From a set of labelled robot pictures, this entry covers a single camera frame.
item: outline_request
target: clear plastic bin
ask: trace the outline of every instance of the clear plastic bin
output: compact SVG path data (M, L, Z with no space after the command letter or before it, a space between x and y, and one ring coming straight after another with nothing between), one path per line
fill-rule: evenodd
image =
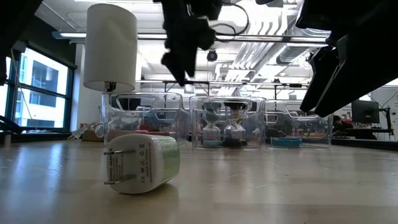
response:
M261 147L264 98L193 96L190 109L194 147Z
M301 101L267 100L266 143L272 147L330 147L333 115L300 110Z
M172 136L178 144L187 141L190 115L176 93L103 93L102 114L106 146L115 137L134 133Z

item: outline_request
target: wooden table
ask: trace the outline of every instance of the wooden table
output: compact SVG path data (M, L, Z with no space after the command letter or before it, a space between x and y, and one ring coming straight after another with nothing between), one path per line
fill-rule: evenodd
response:
M0 149L0 223L398 223L398 154L372 149L181 148L173 181L103 185L101 143Z

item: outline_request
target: hourglass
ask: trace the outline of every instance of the hourglass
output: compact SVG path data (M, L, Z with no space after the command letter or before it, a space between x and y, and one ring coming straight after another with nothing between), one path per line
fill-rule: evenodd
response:
M247 146L246 130L241 123L246 118L247 105L243 102L226 102L227 118L230 124L224 128L223 146L242 147Z
M221 103L206 102L203 104L203 119L207 125L202 132L202 145L204 146L219 146L220 129L217 128L216 123L220 118Z

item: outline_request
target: blue tray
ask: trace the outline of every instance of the blue tray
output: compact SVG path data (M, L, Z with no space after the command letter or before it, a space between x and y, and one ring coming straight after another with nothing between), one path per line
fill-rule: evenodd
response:
M303 139L300 138L277 138L272 139L272 147L301 147Z

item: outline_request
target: white cylinder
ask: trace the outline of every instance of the white cylinder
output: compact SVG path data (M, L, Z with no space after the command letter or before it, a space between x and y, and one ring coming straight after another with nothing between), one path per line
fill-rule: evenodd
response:
M85 74L83 84L106 91L115 82L114 92L133 91L136 83L137 19L112 4L95 4L87 12Z

